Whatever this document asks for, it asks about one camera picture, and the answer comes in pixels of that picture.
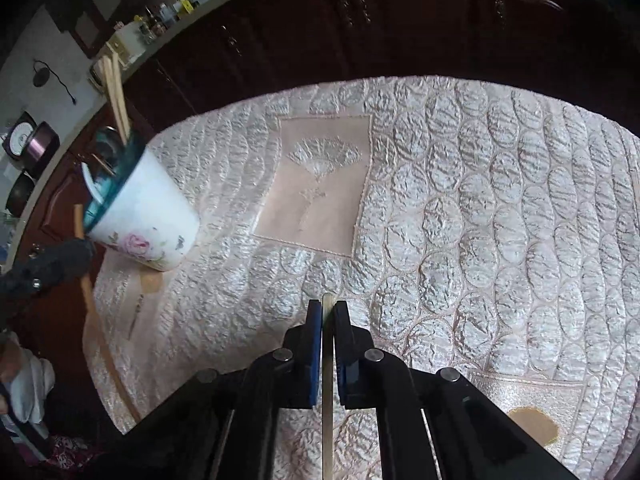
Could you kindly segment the white gloved hand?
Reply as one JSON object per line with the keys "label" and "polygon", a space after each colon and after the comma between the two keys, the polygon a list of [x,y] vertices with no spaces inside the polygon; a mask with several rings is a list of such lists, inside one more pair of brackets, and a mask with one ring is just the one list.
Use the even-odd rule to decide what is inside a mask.
{"label": "white gloved hand", "polygon": [[24,349],[16,333],[1,335],[1,420],[9,430],[17,426],[11,418],[32,427],[43,439],[49,437],[44,423],[44,402],[55,383],[52,364]]}

